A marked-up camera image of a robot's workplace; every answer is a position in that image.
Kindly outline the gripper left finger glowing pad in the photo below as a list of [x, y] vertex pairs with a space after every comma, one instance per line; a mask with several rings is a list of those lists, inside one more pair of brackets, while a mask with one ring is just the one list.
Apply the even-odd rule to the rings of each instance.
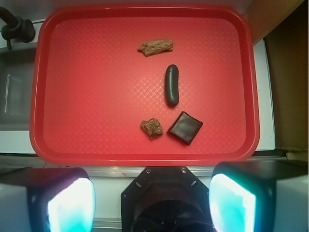
[[94, 184], [83, 168], [1, 168], [2, 232], [90, 232]]

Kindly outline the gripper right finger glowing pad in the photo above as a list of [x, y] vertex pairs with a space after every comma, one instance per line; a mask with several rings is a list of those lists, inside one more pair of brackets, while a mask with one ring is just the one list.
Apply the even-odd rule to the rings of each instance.
[[221, 162], [209, 185], [218, 232], [307, 232], [309, 165], [299, 160]]

